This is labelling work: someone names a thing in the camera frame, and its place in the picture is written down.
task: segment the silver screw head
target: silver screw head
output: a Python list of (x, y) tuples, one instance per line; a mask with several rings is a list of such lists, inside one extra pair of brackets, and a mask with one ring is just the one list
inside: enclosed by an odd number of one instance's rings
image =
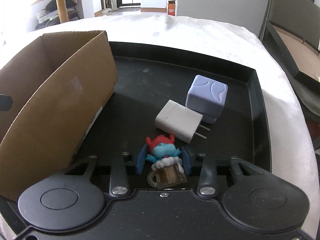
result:
[(200, 162), (203, 162), (204, 157), (206, 156), (205, 153), (198, 153), (196, 159)]
[(126, 187), (114, 187), (112, 189), (112, 193), (116, 195), (123, 195), (128, 192), (128, 189)]
[(169, 197), (169, 193), (162, 192), (160, 193), (160, 197)]
[(200, 193), (202, 195), (213, 195), (214, 193), (216, 193), (216, 190), (213, 187), (202, 187), (200, 189)]

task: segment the blue cartoon figure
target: blue cartoon figure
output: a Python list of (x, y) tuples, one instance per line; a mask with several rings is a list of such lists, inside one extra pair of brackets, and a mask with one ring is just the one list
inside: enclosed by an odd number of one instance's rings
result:
[(164, 135), (159, 135), (154, 140), (149, 137), (146, 138), (146, 143), (149, 146), (151, 154), (147, 155), (146, 160), (152, 163), (168, 157), (178, 157), (181, 153), (179, 149), (174, 146), (174, 135), (170, 134), (169, 138)]
[(154, 140), (146, 138), (150, 154), (146, 160), (152, 162), (152, 171), (148, 175), (148, 183), (152, 187), (166, 188), (187, 182), (184, 174), (182, 160), (178, 157), (181, 153), (174, 146), (174, 135), (169, 138), (159, 135)]

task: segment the purple foam cube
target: purple foam cube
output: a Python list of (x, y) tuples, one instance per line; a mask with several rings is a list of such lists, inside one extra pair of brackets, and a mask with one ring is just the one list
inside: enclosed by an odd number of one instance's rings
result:
[(186, 107), (203, 115), (202, 121), (214, 123), (226, 101), (228, 86), (196, 75), (187, 95)]

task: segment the gray partition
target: gray partition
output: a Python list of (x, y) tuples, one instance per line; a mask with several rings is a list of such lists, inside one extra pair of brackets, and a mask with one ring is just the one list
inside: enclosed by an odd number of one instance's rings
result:
[(320, 8), (310, 0), (270, 0), (268, 20), (318, 48)]
[(190, 16), (243, 26), (257, 36), (269, 0), (178, 0), (177, 16)]

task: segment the beer mug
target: beer mug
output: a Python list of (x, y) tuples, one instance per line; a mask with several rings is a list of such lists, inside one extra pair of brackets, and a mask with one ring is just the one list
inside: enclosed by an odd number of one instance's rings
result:
[(152, 187), (157, 187), (157, 188), (172, 187), (187, 181), (188, 181), (187, 177), (184, 174), (184, 170), (180, 165), (180, 163), (174, 163), (169, 166), (163, 166), (162, 168), (156, 168), (155, 171), (150, 172), (148, 175), (148, 183)]

